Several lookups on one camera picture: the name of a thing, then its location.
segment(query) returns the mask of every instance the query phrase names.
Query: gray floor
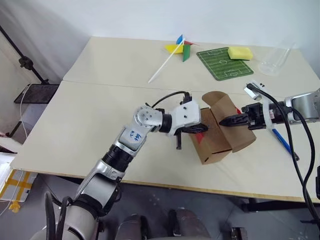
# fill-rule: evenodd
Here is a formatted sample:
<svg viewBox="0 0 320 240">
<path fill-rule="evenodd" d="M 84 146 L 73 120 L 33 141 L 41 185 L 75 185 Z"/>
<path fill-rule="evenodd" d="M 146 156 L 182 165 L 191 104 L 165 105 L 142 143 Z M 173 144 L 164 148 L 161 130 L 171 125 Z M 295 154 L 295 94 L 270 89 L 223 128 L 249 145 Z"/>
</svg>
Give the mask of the gray floor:
<svg viewBox="0 0 320 240">
<path fill-rule="evenodd" d="M 73 196 L 77 187 L 77 184 L 56 176 L 38 176 L 27 201 L 21 204 L 20 212 L 6 211 L 0 217 L 0 239 L 30 239 L 45 226 L 44 193 L 50 188 L 62 199 Z M 177 208 L 197 214 L 215 240 L 227 239 L 223 231 L 229 230 L 230 226 L 246 228 L 249 240 L 319 239 L 314 225 L 300 223 L 300 220 L 310 219 L 305 209 L 244 213 L 234 204 L 243 199 L 235 197 L 131 184 L 123 184 L 122 192 L 121 201 L 103 219 L 107 230 L 99 240 L 112 240 L 119 223 L 134 213 L 147 217 L 153 237 L 166 236 L 168 210 Z M 5 206 L 6 203 L 1 202 L 0 210 Z"/>
</svg>

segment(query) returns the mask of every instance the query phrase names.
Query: cardboard box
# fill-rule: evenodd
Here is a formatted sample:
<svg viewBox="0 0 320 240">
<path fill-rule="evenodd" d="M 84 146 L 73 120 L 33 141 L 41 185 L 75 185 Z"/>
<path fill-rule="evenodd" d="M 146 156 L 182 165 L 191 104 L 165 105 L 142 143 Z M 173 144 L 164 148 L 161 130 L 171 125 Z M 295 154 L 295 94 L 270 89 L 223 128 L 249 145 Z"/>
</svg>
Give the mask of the cardboard box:
<svg viewBox="0 0 320 240">
<path fill-rule="evenodd" d="M 201 109 L 201 122 L 208 126 L 208 131 L 190 134 L 194 147 L 202 164 L 216 163 L 230 152 L 237 152 L 256 140 L 248 126 L 221 126 L 219 122 L 237 114 L 237 109 L 230 97 L 221 91 L 211 91 L 202 96 L 210 108 Z"/>
</svg>

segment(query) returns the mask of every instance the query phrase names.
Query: white table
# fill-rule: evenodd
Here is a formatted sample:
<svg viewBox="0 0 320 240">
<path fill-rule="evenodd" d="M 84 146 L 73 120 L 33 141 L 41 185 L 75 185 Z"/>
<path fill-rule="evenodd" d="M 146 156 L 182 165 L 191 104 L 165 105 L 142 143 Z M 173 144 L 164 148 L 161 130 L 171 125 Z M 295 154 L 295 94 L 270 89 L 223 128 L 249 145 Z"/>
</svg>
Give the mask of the white table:
<svg viewBox="0 0 320 240">
<path fill-rule="evenodd" d="M 113 43 L 112 48 L 109 48 L 110 42 Z M 131 48 L 123 46 L 123 42 L 130 44 Z M 131 121 L 138 106 L 145 102 L 154 103 L 173 90 L 191 91 L 201 107 L 206 107 L 201 100 L 203 94 L 215 90 L 224 91 L 240 108 L 253 103 L 242 91 L 245 82 L 251 78 L 261 77 L 278 100 L 286 95 L 320 87 L 319 79 L 298 50 L 289 56 L 278 77 L 262 76 L 255 72 L 248 77 L 222 82 L 213 79 L 194 53 L 185 63 L 175 56 L 154 81 L 154 85 L 148 85 L 146 82 L 156 70 L 161 56 L 165 58 L 168 55 L 160 49 L 164 44 L 163 41 L 92 38 L 65 76 L 11 166 L 31 172 L 83 178 L 97 159 L 108 151 L 122 126 Z M 125 53 L 121 50 L 114 51 L 120 49 L 119 45 L 125 49 Z M 138 45 L 145 46 L 144 52 L 137 51 Z M 208 49 L 218 47 L 217 44 L 208 46 Z M 253 49 L 259 52 L 262 48 Z M 111 66 L 111 59 L 115 54 L 127 55 L 123 59 L 127 67 L 120 70 L 120 63 L 117 61 Z M 248 64 L 253 70 L 257 67 L 257 61 L 253 60 Z M 303 74 L 298 74 L 294 68 L 296 64 L 300 65 Z M 178 77 L 178 71 L 182 70 L 185 72 Z M 307 78 L 301 80 L 296 75 Z M 175 96 L 164 101 L 161 106 L 169 110 L 180 100 L 181 96 Z M 317 134 L 320 124 L 311 123 L 309 127 L 316 146 L 320 146 L 320 136 Z M 277 128 L 286 136 L 284 125 Z M 295 151 L 301 159 L 298 164 L 305 174 L 310 161 L 308 140 L 300 125 L 291 128 Z M 182 136 L 182 150 L 176 150 L 175 137 L 150 133 L 146 144 L 130 163 L 124 182 L 244 197 L 303 201 L 302 187 L 287 151 L 266 130 L 256 130 L 254 134 L 256 141 L 245 149 L 230 153 L 218 163 L 201 165 L 188 135 Z M 308 189 L 316 201 L 315 176 L 314 171 Z"/>
</svg>

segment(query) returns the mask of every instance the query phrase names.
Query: yellow sponge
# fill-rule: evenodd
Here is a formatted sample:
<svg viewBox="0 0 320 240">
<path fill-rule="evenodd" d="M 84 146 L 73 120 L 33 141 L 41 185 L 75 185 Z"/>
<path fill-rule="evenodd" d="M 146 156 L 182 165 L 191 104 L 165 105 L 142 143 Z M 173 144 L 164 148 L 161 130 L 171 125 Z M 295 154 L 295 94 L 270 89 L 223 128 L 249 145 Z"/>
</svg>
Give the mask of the yellow sponge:
<svg viewBox="0 0 320 240">
<path fill-rule="evenodd" d="M 251 60 L 253 54 L 248 47 L 243 46 L 231 46 L 228 49 L 228 54 L 231 59 Z"/>
</svg>

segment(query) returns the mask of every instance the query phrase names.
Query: white wall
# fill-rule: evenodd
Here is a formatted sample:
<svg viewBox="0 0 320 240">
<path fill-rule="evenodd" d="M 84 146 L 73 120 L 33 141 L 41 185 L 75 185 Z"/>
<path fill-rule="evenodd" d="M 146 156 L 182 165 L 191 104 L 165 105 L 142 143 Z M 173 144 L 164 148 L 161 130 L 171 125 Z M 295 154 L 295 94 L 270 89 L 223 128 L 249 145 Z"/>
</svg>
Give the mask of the white wall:
<svg viewBox="0 0 320 240">
<path fill-rule="evenodd" d="M 39 83 L 33 73 L 21 68 L 18 55 L 0 33 L 0 132 L 11 132 L 20 120 L 16 97 L 29 83 Z"/>
<path fill-rule="evenodd" d="M 274 46 L 292 36 L 320 76 L 319 0 L 0 0 L 0 23 L 59 82 L 89 36 Z"/>
</svg>

